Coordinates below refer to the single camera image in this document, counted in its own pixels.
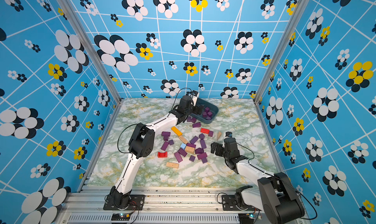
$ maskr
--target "wire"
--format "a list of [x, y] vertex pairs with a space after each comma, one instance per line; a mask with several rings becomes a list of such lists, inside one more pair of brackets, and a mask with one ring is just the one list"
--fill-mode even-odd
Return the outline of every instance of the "wire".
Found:
[[[249, 164], [250, 166], [256, 168], [257, 170], [260, 170], [259, 168], [257, 168], [257, 167], [255, 167], [255, 166], [251, 165], [251, 164], [249, 163], [249, 160], [248, 160], [248, 164]], [[312, 203], [309, 202], [309, 200], [308, 200], [308, 199], [307, 199], [302, 193], [300, 193], [300, 191], [298, 191], [297, 189], [295, 189], [294, 187], [292, 187], [290, 184], [288, 184], [287, 182], [283, 181], [283, 180], [280, 179], [279, 177], [276, 177], [276, 176], [274, 176], [274, 175], [268, 174], [268, 173], [266, 173], [266, 172], [263, 171], [263, 170], [260, 170], [260, 171], [263, 172], [263, 173], [265, 173], [265, 174], [267, 174], [267, 175], [269, 175], [269, 176], [274, 177], [275, 179], [280, 180], [280, 181], [283, 182], [284, 184], [286, 184], [286, 185], [288, 185], [289, 187], [291, 187], [292, 189], [294, 189], [294, 190], [295, 190], [296, 192], [298, 192], [301, 196], [303, 196], [303, 197], [306, 199], [306, 201], [312, 206], [313, 210], [314, 210], [315, 213], [316, 213], [316, 216], [315, 216], [314, 218], [300, 218], [300, 219], [304, 219], [304, 220], [313, 220], [313, 219], [317, 218], [317, 211], [316, 211], [315, 207], [313, 207]]]

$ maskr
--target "patterned wallpaper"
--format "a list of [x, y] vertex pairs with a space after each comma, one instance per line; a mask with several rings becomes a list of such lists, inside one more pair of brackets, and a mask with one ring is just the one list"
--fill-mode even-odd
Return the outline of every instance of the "patterned wallpaper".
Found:
[[375, 2], [310, 0], [256, 103], [313, 224], [376, 222]]
[[52, 223], [116, 103], [56, 0], [0, 15], [0, 223]]
[[250, 98], [299, 0], [70, 0], [120, 96]]

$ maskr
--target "green marble tabletop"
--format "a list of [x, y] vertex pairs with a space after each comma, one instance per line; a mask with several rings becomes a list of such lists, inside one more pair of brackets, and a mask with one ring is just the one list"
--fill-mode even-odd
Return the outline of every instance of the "green marble tabletop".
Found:
[[[179, 168], [166, 167], [166, 162], [177, 163], [174, 153], [180, 148], [181, 141], [172, 132], [169, 139], [174, 140], [174, 145], [167, 148], [167, 158], [158, 158], [163, 137], [155, 135], [154, 148], [151, 154], [145, 158], [136, 175], [133, 186], [146, 187], [206, 187], [206, 188], [239, 188], [252, 184], [245, 177], [230, 170], [224, 163], [224, 158], [210, 153], [210, 144], [217, 141], [218, 132], [222, 132], [219, 141], [223, 142], [224, 133], [230, 131], [237, 143], [250, 148], [255, 153], [252, 160], [266, 170], [277, 172], [275, 163], [266, 142], [260, 119], [256, 113], [256, 106], [252, 99], [205, 99], [218, 106], [219, 113], [211, 124], [201, 123], [203, 128], [214, 131], [214, 136], [205, 135], [208, 154], [208, 162], [203, 164], [200, 160], [189, 161], [190, 154], [183, 157]], [[127, 161], [127, 154], [122, 154], [117, 149], [117, 139], [121, 131], [135, 123], [150, 123], [171, 109], [174, 99], [165, 98], [128, 98], [124, 100], [120, 113], [116, 118], [110, 135], [101, 152], [95, 169], [90, 177], [88, 185], [113, 186], [119, 178]], [[180, 123], [176, 126], [183, 136], [190, 141], [200, 134], [201, 128], [192, 128], [191, 122]], [[127, 129], [120, 138], [120, 150], [127, 151], [129, 138], [134, 126]], [[241, 155], [252, 158], [252, 153], [239, 146]]]

